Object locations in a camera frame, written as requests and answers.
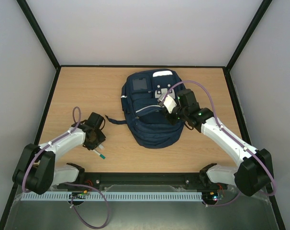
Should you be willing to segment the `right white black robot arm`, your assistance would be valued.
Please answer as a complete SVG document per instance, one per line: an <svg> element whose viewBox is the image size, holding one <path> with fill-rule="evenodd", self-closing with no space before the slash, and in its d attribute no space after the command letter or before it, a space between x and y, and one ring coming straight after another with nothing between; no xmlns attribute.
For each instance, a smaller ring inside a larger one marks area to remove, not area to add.
<svg viewBox="0 0 290 230"><path fill-rule="evenodd" d="M246 196L253 196L273 182L272 157L268 150L251 146L229 130L209 108L200 108L190 89L181 90L174 99L163 93L158 99L171 122L179 120L204 134L221 147L234 161L235 167L218 164L208 167L201 175L201 184L207 188L216 183L236 186Z"/></svg>

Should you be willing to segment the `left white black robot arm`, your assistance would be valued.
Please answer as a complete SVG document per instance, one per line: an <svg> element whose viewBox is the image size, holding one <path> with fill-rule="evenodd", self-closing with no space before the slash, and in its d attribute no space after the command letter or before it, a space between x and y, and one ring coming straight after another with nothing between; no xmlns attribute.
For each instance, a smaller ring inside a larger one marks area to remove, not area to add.
<svg viewBox="0 0 290 230"><path fill-rule="evenodd" d="M88 119L74 123L65 133L55 139L24 147L12 176L12 181L22 187L23 192L44 194L52 186L63 183L82 183L85 169L74 163L56 167L56 162L75 147L82 146L97 152L106 137L102 132L105 118L91 113Z"/></svg>

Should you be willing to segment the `navy blue school backpack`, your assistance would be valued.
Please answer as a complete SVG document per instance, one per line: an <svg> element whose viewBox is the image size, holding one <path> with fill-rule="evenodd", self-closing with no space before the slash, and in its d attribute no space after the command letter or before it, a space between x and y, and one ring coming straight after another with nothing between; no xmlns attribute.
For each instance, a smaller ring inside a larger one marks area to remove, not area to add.
<svg viewBox="0 0 290 230"><path fill-rule="evenodd" d="M167 109L158 104L163 93L173 99L185 89L181 78L171 69L154 69L136 72L128 76L122 86L121 104L125 119L108 118L115 125L127 125L140 146L161 149L177 142L184 128L178 120L171 124L165 114Z"/></svg>

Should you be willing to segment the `green capped marker pen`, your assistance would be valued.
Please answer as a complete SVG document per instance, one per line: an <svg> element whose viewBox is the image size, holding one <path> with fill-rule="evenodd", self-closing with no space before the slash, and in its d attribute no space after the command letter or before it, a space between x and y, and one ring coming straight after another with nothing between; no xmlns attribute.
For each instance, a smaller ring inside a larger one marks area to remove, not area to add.
<svg viewBox="0 0 290 230"><path fill-rule="evenodd" d="M105 156L99 153L97 150L93 150L98 156L100 156L102 159L105 159Z"/></svg>

